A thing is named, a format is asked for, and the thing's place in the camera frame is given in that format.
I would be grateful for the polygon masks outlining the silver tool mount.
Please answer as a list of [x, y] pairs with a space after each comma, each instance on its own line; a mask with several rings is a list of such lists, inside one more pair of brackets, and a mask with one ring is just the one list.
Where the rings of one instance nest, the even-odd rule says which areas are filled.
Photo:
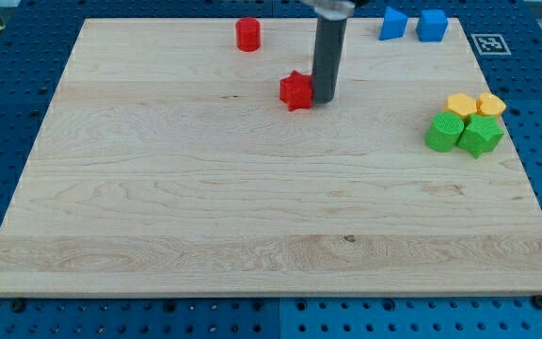
[[300, 2], [312, 7], [318, 16], [328, 20], [347, 19], [356, 9], [356, 4], [349, 0], [300, 0]]

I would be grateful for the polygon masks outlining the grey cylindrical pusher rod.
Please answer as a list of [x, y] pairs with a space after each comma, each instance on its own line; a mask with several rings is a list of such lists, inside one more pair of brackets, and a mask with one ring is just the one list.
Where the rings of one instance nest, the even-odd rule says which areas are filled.
[[311, 70], [313, 102], [324, 105], [334, 99], [347, 19], [317, 17]]

